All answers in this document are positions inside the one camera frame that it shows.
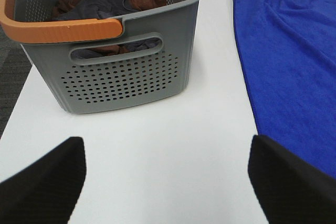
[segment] blue towel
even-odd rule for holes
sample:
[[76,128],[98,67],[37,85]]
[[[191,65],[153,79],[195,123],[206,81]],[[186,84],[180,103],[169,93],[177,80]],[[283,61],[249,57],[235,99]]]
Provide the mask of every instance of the blue towel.
[[259,134],[336,178],[336,0],[234,0]]

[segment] clothing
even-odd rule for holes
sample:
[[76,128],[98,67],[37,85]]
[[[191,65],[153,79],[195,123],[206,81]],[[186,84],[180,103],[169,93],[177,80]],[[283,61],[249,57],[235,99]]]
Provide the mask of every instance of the clothing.
[[[53,9],[52,20],[104,19],[165,5],[167,5],[167,0],[59,0]],[[72,56],[89,59],[124,54],[153,48],[159,42],[159,39],[149,39],[125,45],[80,49],[74,51]]]
[[234,0],[259,134],[336,178],[336,0]]
[[53,18],[53,20],[104,19],[136,11],[128,0],[81,0],[76,8]]
[[96,47],[89,49],[78,49],[71,53],[71,55],[77,59],[92,59],[102,56],[112,56],[125,54],[127,52],[136,52],[156,47],[160,43],[160,39],[152,38],[146,40],[139,40],[132,43],[123,45],[113,45],[105,47]]

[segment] gray carpet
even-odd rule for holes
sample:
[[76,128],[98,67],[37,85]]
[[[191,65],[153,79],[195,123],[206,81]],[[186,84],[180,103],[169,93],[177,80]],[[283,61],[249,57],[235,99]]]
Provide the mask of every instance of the gray carpet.
[[20,44],[0,29],[0,138],[31,67]]

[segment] white surface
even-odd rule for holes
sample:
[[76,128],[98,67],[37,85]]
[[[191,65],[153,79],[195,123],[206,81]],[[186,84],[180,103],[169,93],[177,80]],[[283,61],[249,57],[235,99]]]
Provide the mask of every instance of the white surface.
[[189,85],[162,101],[72,115],[33,67],[0,141],[0,181],[82,136],[71,224],[266,224],[247,174],[256,128],[232,15],[232,0],[201,0]]

